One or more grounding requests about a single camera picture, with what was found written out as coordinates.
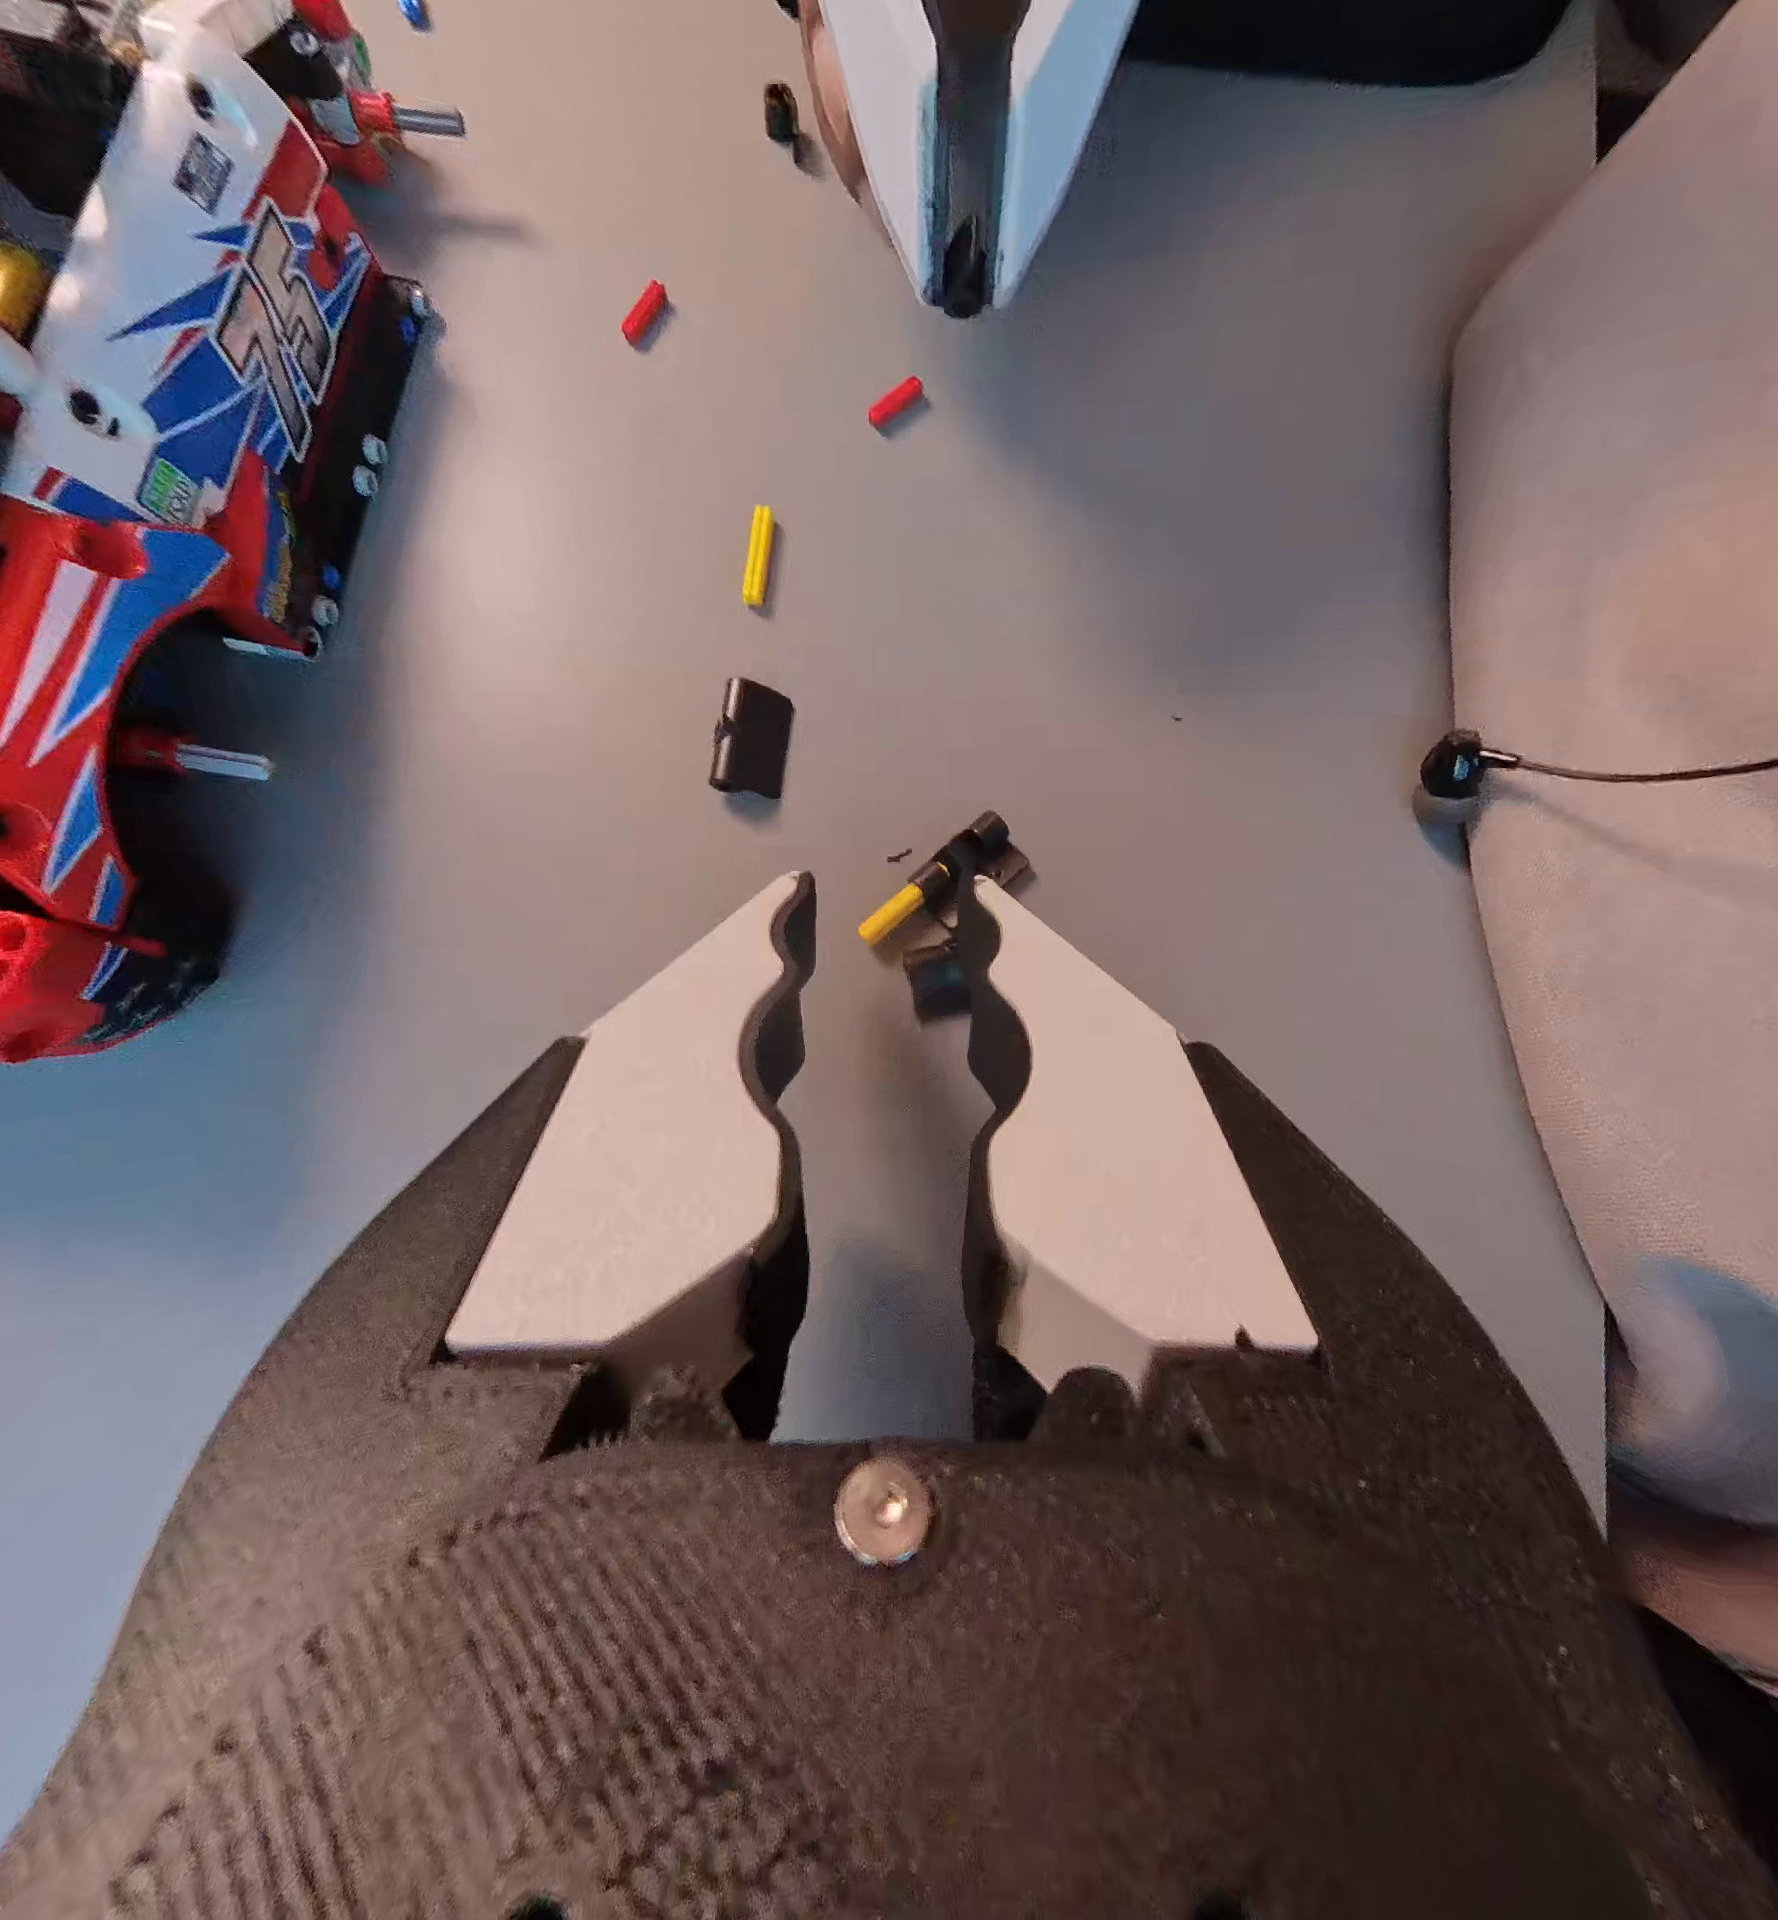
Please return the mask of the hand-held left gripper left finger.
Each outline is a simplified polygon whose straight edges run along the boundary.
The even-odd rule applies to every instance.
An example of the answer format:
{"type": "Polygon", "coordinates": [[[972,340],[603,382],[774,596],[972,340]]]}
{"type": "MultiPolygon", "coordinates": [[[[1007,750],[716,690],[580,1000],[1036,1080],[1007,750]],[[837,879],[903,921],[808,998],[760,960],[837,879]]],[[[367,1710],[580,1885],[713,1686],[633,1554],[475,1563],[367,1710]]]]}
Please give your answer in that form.
{"type": "Polygon", "coordinates": [[[638,1400],[666,1372],[776,1431],[806,1317],[798,1141],[817,896],[784,873],[583,1028],[444,1330],[459,1360],[593,1365],[638,1400]]]}

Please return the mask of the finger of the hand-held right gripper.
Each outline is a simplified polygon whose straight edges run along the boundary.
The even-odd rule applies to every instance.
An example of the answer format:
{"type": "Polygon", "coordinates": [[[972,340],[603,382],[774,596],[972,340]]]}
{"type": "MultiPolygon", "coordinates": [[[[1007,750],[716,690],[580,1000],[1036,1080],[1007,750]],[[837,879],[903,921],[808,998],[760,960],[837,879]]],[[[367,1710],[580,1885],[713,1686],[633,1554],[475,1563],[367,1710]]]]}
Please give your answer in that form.
{"type": "Polygon", "coordinates": [[[959,311],[950,285],[944,64],[963,5],[819,1],[843,67],[852,124],[877,198],[877,232],[913,292],[959,311]]]}
{"type": "Polygon", "coordinates": [[[1136,1],[1025,5],[1000,101],[995,308],[1013,300],[1066,203],[1136,12],[1136,1]]]}

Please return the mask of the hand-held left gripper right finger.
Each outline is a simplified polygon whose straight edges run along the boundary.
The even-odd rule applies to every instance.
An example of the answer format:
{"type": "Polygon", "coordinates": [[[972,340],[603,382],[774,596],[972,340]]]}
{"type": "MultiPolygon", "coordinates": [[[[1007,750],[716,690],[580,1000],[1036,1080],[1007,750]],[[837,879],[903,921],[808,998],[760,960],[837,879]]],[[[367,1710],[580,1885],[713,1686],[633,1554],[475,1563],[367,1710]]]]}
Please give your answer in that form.
{"type": "Polygon", "coordinates": [[[972,1433],[1021,1441],[1071,1376],[1133,1411],[1213,1356],[1319,1333],[1177,1028],[992,879],[964,893],[972,1433]]]}

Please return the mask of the lego race car model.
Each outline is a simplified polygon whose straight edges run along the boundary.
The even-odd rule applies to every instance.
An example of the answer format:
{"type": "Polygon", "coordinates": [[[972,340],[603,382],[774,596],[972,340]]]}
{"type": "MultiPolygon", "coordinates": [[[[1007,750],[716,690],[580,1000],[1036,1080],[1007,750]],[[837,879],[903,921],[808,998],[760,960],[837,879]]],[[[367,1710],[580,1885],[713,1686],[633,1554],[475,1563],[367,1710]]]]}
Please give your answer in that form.
{"type": "Polygon", "coordinates": [[[459,109],[347,3],[0,1],[0,1065],[220,975],[229,899],[156,813],[269,781],[163,667],[313,662],[436,324],[349,204],[459,109]]]}

